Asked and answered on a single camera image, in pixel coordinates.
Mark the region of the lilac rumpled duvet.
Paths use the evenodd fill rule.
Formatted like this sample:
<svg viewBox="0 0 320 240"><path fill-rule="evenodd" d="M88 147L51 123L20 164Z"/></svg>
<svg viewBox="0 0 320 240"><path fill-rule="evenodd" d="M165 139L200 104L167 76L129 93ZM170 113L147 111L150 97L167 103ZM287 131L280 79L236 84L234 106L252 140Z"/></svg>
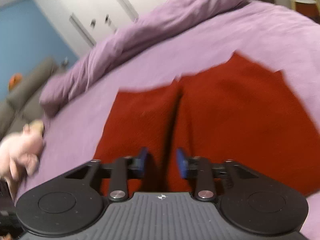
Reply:
<svg viewBox="0 0 320 240"><path fill-rule="evenodd" d="M99 42L67 72L49 79L40 105L52 118L105 74L147 48L249 0L168 0Z"/></svg>

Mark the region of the dark red knit cardigan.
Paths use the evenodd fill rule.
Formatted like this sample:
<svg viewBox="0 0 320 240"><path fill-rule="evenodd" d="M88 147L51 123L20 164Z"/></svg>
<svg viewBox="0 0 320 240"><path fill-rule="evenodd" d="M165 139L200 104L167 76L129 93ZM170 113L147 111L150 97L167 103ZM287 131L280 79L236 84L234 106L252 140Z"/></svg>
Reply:
<svg viewBox="0 0 320 240"><path fill-rule="evenodd" d="M129 191L191 191L176 151L214 163L231 159L303 195L319 190L319 132L281 72L240 54L196 75L142 92L118 92L95 159L111 163L149 150Z"/></svg>

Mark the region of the grey upholstered headboard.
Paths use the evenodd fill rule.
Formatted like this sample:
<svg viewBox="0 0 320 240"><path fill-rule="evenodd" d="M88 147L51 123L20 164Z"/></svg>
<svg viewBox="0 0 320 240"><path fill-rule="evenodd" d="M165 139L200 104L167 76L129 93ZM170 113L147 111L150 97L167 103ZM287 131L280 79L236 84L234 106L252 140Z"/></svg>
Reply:
<svg viewBox="0 0 320 240"><path fill-rule="evenodd" d="M20 132L25 124L42 118L43 108L39 104L42 89L53 75L65 71L65 67L47 57L9 92L1 101L1 138Z"/></svg>

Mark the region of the round orange footstool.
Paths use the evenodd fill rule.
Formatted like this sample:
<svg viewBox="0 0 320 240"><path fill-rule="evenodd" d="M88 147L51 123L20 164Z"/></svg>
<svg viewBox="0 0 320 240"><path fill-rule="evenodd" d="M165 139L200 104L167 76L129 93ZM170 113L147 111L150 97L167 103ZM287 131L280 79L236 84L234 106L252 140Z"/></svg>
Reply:
<svg viewBox="0 0 320 240"><path fill-rule="evenodd" d="M316 1L314 0L295 0L296 11L306 17L316 18L319 16Z"/></svg>

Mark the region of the pink plush toy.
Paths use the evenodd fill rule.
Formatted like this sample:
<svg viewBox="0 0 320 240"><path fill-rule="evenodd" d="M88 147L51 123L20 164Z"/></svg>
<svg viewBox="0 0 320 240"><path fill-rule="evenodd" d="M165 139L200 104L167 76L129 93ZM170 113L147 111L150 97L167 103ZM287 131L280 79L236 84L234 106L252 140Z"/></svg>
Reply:
<svg viewBox="0 0 320 240"><path fill-rule="evenodd" d="M32 176L38 166L44 148L44 123L34 120L23 126L21 132L13 132L1 140L1 179L8 184L15 199L23 172Z"/></svg>

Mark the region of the orange pumpkin toy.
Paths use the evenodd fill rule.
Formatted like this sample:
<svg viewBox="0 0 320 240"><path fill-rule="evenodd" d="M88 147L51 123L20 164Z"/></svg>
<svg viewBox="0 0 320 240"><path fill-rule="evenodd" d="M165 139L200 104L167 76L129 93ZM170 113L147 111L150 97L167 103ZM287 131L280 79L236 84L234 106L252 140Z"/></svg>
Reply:
<svg viewBox="0 0 320 240"><path fill-rule="evenodd" d="M9 80L8 91L12 91L22 81L22 78L21 73L15 73Z"/></svg>

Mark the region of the lilac bed sheet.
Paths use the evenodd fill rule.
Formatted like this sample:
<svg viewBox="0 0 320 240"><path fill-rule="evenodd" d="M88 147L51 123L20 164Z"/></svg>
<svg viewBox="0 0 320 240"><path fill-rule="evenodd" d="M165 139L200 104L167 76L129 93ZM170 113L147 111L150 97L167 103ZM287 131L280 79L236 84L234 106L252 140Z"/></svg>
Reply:
<svg viewBox="0 0 320 240"><path fill-rule="evenodd" d="M302 239L307 196L237 161L194 156L191 191L130 192L139 154L94 157L118 92L168 86L235 53L281 72L319 132L319 25L247 2L147 48L46 116L40 170L16 204L23 238Z"/></svg>

